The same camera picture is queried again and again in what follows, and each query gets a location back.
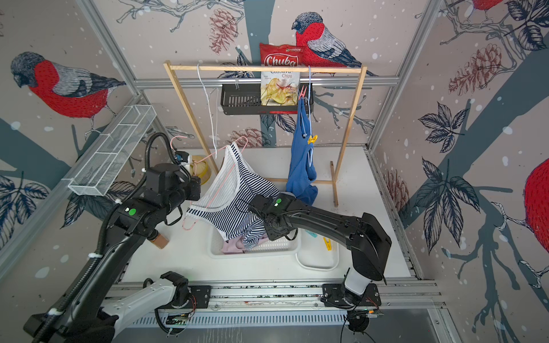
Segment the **striped tank top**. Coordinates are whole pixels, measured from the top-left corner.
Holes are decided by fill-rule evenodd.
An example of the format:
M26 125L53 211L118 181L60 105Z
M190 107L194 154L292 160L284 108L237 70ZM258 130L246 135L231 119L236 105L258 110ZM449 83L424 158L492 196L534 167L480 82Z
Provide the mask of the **striped tank top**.
M210 224L225 241L240 238L243 248L250 250L260 244L266 230L248 206L257 195L272 198L278 194L278 188L256 174L233 143L226 146L223 166L212 185L190 204L186 216Z

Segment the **pink tank top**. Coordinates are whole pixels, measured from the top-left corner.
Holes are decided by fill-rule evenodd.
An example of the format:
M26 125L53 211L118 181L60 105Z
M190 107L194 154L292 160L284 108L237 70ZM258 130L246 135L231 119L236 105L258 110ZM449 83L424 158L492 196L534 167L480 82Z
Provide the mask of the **pink tank top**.
M244 254L249 250L244 248L243 237L235 237L231 240L223 242L222 253L223 254Z

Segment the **white wire hanger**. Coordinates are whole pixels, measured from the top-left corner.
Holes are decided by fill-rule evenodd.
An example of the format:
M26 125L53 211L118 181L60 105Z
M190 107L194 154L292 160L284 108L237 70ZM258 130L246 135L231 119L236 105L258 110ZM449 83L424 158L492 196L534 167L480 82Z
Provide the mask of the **white wire hanger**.
M218 148L217 148L217 124L214 122L214 114L212 112L212 106L211 106L211 101L210 101L210 93L207 91L207 87L206 87L205 83L202 80L202 76L200 74L200 67L201 67L201 64L200 64L200 62L198 62L197 63L197 76L198 76L199 82L202 86L202 90L204 92L206 102L207 102L207 111L208 111L209 118L210 118L210 129L211 129L211 133L212 133L211 140L212 140L213 147L214 147L213 156L217 157L217 150L218 150Z

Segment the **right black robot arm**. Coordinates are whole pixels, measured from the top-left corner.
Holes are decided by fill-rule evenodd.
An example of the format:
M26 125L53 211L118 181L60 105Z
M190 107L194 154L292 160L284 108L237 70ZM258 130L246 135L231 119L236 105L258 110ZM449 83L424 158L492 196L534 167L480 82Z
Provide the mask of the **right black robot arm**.
M276 197L257 195L248 209L262 220L271 241L301 229L346 247L353 262L353 268L344 281L348 292L361 295L372 281L385 281L392 240L375 216L368 213L361 217L336 214L309 206L286 193Z

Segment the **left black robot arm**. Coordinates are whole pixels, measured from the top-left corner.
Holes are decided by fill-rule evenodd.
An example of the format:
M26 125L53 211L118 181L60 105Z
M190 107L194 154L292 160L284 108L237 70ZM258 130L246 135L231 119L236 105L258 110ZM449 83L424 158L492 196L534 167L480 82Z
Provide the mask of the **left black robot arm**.
M159 248L167 240L157 226L166 223L185 201L200 199L200 178L180 166L170 151L170 162L151 166L156 139L170 144L164 133L153 134L146 145L145 174L139 184L108 212L100 227L96 250L71 287L48 312L33 314L24 331L34 342L111 342L122 330L148 312L173 299L186 303L188 281L168 272L120 304L105 306L104 298L133 254L145 241Z

